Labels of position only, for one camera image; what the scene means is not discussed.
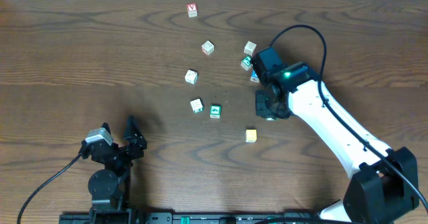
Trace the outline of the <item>yellow wooden block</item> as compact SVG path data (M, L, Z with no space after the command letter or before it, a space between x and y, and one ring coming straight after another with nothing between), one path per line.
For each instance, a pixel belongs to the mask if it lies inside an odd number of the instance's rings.
M245 141L247 143L253 143L257 141L257 130L256 129L247 129L245 131Z

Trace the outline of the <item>green number 4 block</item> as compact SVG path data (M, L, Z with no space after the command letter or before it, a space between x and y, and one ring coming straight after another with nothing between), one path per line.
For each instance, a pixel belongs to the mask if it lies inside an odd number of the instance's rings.
M210 106L210 118L219 119L221 116L221 106L220 105L211 105Z

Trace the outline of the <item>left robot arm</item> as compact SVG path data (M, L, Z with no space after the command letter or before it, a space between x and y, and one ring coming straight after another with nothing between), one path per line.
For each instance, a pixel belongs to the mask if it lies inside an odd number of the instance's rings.
M124 131L128 142L119 146L114 142L110 127L103 123L91 130L82 141L79 153L83 159L103 164L88 181L88 191L92 196L92 208L97 211L125 209L129 200L130 169L133 160L142 158L147 141L139 130L136 120L129 116Z

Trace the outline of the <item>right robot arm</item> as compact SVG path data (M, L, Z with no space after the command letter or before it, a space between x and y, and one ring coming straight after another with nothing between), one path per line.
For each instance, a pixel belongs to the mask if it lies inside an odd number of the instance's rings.
M317 214L331 223L393 223L426 200L418 190L415 155L393 150L362 127L304 62L253 62L264 90L256 92L262 118L301 118L330 148L350 179L343 200Z

